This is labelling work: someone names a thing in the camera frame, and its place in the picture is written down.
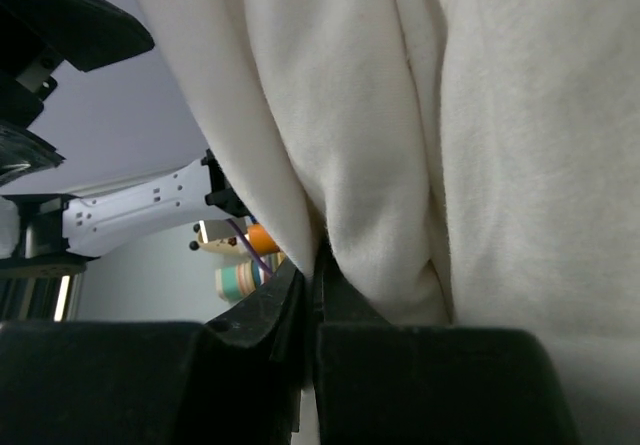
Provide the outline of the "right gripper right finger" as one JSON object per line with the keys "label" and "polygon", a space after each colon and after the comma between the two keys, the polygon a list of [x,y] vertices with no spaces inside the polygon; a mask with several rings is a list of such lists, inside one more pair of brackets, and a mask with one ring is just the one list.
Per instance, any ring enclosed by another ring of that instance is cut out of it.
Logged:
{"label": "right gripper right finger", "polygon": [[320,323],[364,323],[387,326],[369,301],[346,279],[327,240],[316,255],[312,279],[312,317]]}

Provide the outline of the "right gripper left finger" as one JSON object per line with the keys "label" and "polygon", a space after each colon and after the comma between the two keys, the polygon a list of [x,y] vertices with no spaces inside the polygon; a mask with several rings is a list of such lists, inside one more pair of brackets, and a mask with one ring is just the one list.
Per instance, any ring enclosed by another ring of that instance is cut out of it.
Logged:
{"label": "right gripper left finger", "polygon": [[304,276],[286,259],[264,285],[207,326],[224,344],[278,363],[300,351],[305,309]]}

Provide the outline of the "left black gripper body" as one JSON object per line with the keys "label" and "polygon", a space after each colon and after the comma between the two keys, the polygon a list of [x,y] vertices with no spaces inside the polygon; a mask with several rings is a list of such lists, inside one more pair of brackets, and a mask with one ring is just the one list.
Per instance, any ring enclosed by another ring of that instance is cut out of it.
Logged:
{"label": "left black gripper body", "polygon": [[30,131],[63,63],[90,72],[152,50],[148,30],[106,0],[1,0],[1,182],[58,167],[57,149]]}

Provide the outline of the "white t shirt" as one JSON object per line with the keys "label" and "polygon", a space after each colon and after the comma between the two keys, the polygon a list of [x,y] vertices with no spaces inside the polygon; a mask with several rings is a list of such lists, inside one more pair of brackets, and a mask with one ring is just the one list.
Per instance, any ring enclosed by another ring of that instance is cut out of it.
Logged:
{"label": "white t shirt", "polygon": [[398,324],[549,351],[639,440],[639,0],[138,0],[231,185]]}

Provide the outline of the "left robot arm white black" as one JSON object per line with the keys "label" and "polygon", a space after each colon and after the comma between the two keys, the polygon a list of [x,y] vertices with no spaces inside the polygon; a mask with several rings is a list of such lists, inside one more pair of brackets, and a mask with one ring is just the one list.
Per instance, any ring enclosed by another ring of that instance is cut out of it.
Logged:
{"label": "left robot arm white black", "polygon": [[[147,29],[106,0],[1,0],[1,181],[58,167],[63,157],[31,131],[69,63],[93,71],[150,51]],[[199,219],[248,211],[212,154],[160,178],[97,197],[5,195],[1,275],[81,273],[124,243]]]}

